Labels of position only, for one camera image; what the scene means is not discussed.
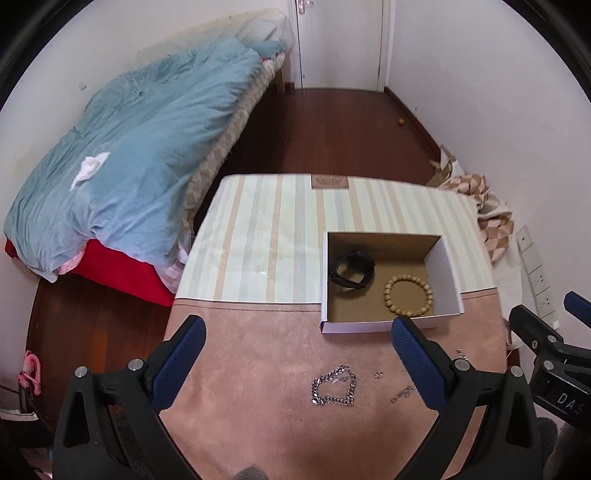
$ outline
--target wooden bead bracelet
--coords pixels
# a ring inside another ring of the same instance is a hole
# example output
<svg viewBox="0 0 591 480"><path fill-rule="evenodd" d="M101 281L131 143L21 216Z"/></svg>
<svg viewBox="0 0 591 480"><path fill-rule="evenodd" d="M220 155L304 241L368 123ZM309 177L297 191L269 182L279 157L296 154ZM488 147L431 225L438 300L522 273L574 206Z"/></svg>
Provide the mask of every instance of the wooden bead bracelet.
<svg viewBox="0 0 591 480"><path fill-rule="evenodd" d="M417 310L416 312L412 310L403 310L397 307L394 303L392 303L390 291L392 290L392 286L399 281L409 281L412 283L416 283L419 287L421 287L424 290L425 295L427 296L427 303L422 309ZM429 308L433 306L433 291L431 290L427 282L421 280L418 277L413 277L412 275L394 275L392 278L390 278L390 280L388 280L388 283L386 283L386 288L384 290L384 300L386 301L386 306L395 315L402 315L409 318L422 317L428 312Z"/></svg>

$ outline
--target metal screw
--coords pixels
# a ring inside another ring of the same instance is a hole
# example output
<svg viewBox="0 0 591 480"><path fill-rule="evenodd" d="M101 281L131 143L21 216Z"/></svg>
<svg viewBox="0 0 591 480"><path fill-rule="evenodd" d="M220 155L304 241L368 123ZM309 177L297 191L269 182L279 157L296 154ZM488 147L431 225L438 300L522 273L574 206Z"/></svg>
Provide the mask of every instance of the metal screw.
<svg viewBox="0 0 591 480"><path fill-rule="evenodd" d="M520 367L518 367L517 365L513 365L510 370L511 370L511 374L514 377L517 377L517 378L523 377L523 370Z"/></svg>
<svg viewBox="0 0 591 480"><path fill-rule="evenodd" d="M88 373L88 369L84 366L78 367L78 368L76 368L76 370L74 370L74 375L77 376L78 378L84 377L87 373Z"/></svg>
<svg viewBox="0 0 591 480"><path fill-rule="evenodd" d="M470 370L470 364L466 362L463 358L458 358L453 364L461 372Z"/></svg>
<svg viewBox="0 0 591 480"><path fill-rule="evenodd" d="M132 372L135 372L144 366L144 361L141 358L134 358L130 360L127 364L127 368L129 368Z"/></svg>

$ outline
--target white cardboard box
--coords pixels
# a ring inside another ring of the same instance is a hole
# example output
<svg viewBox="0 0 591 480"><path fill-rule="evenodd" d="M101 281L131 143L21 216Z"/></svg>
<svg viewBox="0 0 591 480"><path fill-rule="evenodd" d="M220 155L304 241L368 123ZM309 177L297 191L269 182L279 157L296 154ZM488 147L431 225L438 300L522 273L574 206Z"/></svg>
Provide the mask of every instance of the white cardboard box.
<svg viewBox="0 0 591 480"><path fill-rule="evenodd" d="M329 261L352 251L362 251L376 262L375 279L365 289L347 290L328 280ZM413 318L419 328L445 325L464 313L457 276L443 236L325 232L322 333L389 332L395 316L385 305L384 288L389 278L402 273L426 280L433 291L432 309L423 317ZM392 299L400 308L415 310L424 305L425 295L416 284L400 282L392 288Z"/></svg>

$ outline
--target wooden floor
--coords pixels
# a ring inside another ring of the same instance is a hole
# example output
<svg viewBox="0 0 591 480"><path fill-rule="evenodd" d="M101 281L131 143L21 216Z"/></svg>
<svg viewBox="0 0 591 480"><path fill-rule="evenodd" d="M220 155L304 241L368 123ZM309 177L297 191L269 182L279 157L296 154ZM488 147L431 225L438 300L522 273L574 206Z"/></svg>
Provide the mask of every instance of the wooden floor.
<svg viewBox="0 0 591 480"><path fill-rule="evenodd" d="M425 184L438 153L383 93L352 90L268 92L222 167L200 209L205 216L219 180L233 173L327 173ZM123 368L162 340L170 309L102 287L77 275L41 280L28 348L41 359L38 408L55 424L72 372Z"/></svg>

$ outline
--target baseboard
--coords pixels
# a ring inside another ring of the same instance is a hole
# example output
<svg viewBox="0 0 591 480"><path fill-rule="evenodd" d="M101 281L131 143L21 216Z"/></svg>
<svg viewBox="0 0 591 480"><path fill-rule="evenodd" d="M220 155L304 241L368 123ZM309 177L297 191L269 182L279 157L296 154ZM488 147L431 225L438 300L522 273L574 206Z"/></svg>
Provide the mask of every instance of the baseboard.
<svg viewBox="0 0 591 480"><path fill-rule="evenodd" d="M403 101L396 96L396 94L390 90L388 87L384 88L384 93L388 95L392 99L394 103L402 110L404 116L407 117L411 123L415 126L418 133L421 135L423 141L427 144L431 154L433 156L433 161L440 161L441 159L441 150L439 149L439 145L437 142L433 140L433 137L429 134L427 129L423 126L421 122L418 121L417 117L410 111L410 109L403 103Z"/></svg>

